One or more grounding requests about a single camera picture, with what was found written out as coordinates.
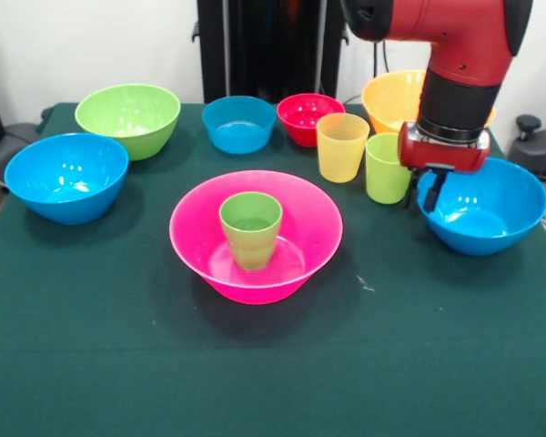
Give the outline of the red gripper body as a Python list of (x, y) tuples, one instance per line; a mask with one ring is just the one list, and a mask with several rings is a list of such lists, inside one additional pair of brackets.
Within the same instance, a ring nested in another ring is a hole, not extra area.
[(404, 122), (398, 135), (398, 157), (409, 169), (438, 168), (462, 173), (478, 171), (490, 153), (490, 131), (484, 128), (471, 143), (446, 143), (423, 135), (415, 122)]

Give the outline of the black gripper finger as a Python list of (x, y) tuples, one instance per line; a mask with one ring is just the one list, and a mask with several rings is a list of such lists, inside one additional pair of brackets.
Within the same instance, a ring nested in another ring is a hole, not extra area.
[(444, 172), (437, 171), (435, 172), (435, 175), (436, 177), (433, 182), (433, 185), (429, 188), (425, 196), (425, 211), (426, 212), (433, 212), (435, 210), (438, 199), (439, 199), (440, 191), (444, 184)]
[(417, 186), (420, 180), (420, 172), (418, 170), (412, 170), (409, 186), (407, 189), (407, 208), (412, 208), (416, 203)]

